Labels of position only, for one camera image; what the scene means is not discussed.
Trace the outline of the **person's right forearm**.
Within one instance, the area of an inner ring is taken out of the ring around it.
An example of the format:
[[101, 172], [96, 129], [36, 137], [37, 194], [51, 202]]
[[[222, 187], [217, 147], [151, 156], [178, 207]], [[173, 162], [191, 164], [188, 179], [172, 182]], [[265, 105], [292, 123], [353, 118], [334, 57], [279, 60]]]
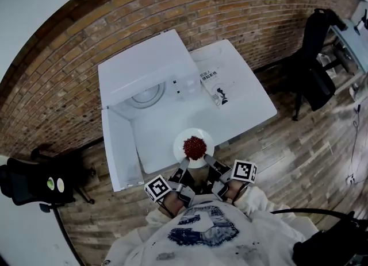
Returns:
[[239, 180], [232, 179], [228, 182], [228, 191], [225, 196], [227, 199], [230, 199], [232, 204], [242, 195], [243, 192], [247, 189], [249, 182], [241, 182]]

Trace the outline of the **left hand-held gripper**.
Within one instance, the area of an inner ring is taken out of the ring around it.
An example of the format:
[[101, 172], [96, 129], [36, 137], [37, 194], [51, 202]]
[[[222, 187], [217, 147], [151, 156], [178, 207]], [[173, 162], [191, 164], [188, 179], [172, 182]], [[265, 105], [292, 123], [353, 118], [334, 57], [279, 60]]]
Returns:
[[175, 192], [184, 205], [191, 205], [196, 194], [190, 187], [194, 184], [194, 179], [187, 171], [189, 164], [190, 159], [186, 157], [167, 180], [162, 175], [158, 175], [146, 183], [144, 190], [149, 198], [157, 203], [162, 201], [170, 192]]

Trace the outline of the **white printed leaflet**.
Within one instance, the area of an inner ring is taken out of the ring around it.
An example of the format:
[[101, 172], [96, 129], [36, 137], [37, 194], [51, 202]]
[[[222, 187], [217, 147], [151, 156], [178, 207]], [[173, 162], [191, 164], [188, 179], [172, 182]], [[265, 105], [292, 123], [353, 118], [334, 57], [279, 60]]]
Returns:
[[210, 65], [200, 70], [200, 78], [202, 85], [218, 108], [222, 108], [229, 102], [230, 82], [220, 66]]

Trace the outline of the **white microwave oven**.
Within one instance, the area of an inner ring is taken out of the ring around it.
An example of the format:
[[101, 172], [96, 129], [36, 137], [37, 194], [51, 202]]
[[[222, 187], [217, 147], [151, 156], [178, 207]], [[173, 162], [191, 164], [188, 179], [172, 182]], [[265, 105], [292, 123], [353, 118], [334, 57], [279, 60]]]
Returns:
[[101, 63], [98, 79], [113, 189], [121, 191], [141, 185], [146, 173], [136, 148], [134, 121], [151, 107], [136, 109], [127, 100], [163, 82], [165, 91], [176, 98], [193, 96], [200, 89], [199, 70], [177, 31], [169, 30]]

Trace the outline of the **pile of red berries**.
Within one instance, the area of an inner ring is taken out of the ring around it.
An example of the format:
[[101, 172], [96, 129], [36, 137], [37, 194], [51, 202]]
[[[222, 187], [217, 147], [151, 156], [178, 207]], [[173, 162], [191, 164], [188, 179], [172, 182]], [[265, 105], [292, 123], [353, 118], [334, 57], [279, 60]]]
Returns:
[[203, 139], [191, 136], [183, 142], [183, 151], [187, 158], [198, 160], [206, 154], [207, 145]]

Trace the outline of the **black bag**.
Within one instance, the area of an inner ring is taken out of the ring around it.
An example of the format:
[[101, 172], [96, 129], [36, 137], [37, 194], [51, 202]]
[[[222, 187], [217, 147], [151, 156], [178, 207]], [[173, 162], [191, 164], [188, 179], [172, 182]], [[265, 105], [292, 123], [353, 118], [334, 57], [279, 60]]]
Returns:
[[293, 247], [296, 266], [368, 266], [368, 220], [341, 219]]

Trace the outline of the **person's white printed sweatshirt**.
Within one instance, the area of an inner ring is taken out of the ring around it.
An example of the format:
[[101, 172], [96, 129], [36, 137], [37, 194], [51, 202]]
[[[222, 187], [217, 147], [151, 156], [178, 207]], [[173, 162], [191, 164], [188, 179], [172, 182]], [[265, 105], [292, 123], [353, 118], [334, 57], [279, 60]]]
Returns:
[[200, 195], [175, 218], [157, 208], [146, 221], [115, 240], [101, 266], [296, 266], [294, 245], [318, 231], [254, 185], [234, 204]]

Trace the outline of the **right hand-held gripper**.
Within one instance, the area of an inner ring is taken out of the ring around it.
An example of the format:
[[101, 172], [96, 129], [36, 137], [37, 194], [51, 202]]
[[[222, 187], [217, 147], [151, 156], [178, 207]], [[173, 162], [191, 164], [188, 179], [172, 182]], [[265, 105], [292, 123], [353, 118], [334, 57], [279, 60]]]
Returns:
[[208, 181], [212, 184], [211, 192], [221, 201], [227, 199], [225, 194], [228, 191], [228, 182], [232, 179], [255, 183], [258, 168], [252, 162], [236, 160], [233, 166], [229, 167], [209, 154], [204, 156], [204, 160], [210, 166]]

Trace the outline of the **light blue desk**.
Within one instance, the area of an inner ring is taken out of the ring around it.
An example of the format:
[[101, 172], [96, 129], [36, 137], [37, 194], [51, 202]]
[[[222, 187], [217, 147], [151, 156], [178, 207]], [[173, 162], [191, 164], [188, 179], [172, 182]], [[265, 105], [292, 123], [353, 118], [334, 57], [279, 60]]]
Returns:
[[345, 46], [357, 67], [368, 74], [368, 33], [363, 33], [363, 30], [367, 31], [364, 26], [361, 30], [355, 29], [356, 27], [351, 20], [337, 16], [336, 24], [331, 25], [330, 29]]

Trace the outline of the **white table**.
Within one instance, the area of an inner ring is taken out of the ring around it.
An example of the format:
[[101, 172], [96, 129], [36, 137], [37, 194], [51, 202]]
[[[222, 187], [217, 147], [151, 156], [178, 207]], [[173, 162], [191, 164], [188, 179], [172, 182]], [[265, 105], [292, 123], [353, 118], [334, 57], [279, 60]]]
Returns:
[[276, 115], [260, 81], [235, 47], [222, 40], [191, 52], [198, 70], [220, 66], [230, 82], [229, 102], [218, 108], [200, 83], [193, 96], [176, 98], [168, 90], [148, 112], [134, 121], [136, 148], [147, 174], [177, 163], [173, 145], [189, 128], [206, 131], [214, 147]]

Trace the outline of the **plain black office chair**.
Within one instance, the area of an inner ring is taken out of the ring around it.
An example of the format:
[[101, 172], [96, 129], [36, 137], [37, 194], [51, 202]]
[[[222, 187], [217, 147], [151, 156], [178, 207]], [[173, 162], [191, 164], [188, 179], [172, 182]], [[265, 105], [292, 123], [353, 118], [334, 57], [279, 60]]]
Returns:
[[298, 120], [301, 100], [305, 98], [312, 111], [322, 108], [335, 94], [336, 87], [327, 70], [317, 61], [329, 28], [337, 26], [346, 30], [342, 19], [331, 9], [314, 9], [308, 17], [302, 46], [287, 59], [287, 76], [296, 94], [295, 115]]

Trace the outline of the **black office chair with stickers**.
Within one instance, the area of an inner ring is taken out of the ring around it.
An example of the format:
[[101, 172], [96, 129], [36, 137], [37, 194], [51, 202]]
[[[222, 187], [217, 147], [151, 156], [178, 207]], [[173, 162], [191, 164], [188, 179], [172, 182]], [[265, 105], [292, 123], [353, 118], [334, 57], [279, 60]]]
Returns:
[[[41, 211], [48, 213], [75, 202], [75, 193], [88, 204], [95, 204], [95, 200], [86, 196], [82, 189], [97, 173], [94, 168], [84, 166], [80, 153], [74, 151], [63, 156], [49, 157], [36, 148], [31, 157], [41, 162], [27, 163], [10, 157], [5, 164], [0, 165], [0, 192], [15, 205], [38, 202]], [[47, 187], [49, 177], [54, 180], [53, 191]], [[64, 181], [63, 193], [57, 189], [58, 178]]]

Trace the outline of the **white round plate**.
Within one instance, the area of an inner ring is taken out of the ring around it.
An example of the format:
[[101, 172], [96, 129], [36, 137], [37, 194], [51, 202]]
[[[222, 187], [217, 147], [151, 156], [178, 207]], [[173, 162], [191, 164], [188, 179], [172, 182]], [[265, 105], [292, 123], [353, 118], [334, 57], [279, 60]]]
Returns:
[[181, 163], [186, 157], [184, 144], [185, 141], [190, 139], [192, 136], [202, 139], [206, 144], [206, 152], [210, 156], [214, 154], [214, 141], [211, 136], [204, 130], [199, 128], [189, 128], [180, 133], [174, 141], [173, 152], [177, 162]]

